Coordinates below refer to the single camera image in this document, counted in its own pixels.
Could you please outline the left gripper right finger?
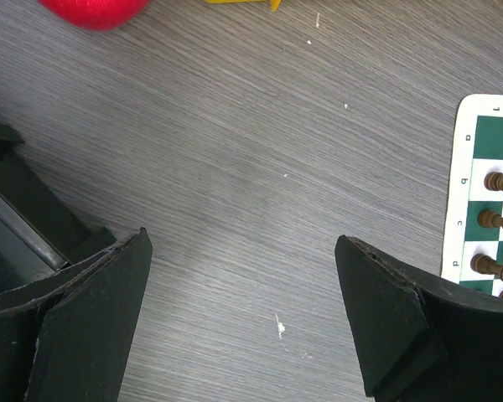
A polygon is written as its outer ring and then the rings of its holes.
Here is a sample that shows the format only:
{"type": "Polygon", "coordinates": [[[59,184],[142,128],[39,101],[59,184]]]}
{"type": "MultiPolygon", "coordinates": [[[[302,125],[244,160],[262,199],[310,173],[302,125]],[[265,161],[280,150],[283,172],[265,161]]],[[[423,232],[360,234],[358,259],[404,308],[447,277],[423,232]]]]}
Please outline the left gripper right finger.
{"type": "Polygon", "coordinates": [[[342,235],[335,261],[367,396],[503,401],[503,298],[342,235]]]}

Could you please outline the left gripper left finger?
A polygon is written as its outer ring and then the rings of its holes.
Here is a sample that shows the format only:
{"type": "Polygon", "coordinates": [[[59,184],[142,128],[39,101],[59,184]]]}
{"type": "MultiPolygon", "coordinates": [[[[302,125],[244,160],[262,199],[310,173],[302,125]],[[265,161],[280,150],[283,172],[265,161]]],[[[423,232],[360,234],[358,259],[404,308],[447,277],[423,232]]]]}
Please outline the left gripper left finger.
{"type": "Polygon", "coordinates": [[[116,401],[153,246],[146,229],[0,292],[0,401],[116,401]]]}

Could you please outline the green white chess board mat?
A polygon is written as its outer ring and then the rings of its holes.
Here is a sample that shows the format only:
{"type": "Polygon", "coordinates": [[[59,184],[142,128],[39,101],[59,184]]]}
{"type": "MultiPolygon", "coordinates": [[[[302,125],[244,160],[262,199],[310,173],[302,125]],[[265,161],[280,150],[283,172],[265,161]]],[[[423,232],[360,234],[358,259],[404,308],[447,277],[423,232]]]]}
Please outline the green white chess board mat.
{"type": "Polygon", "coordinates": [[[470,267],[476,254],[503,265],[503,229],[483,228],[477,222],[484,209],[503,216],[503,191],[484,185],[490,172],[503,173],[503,95],[468,95],[459,104],[454,126],[441,276],[499,297],[499,276],[470,267]]]}

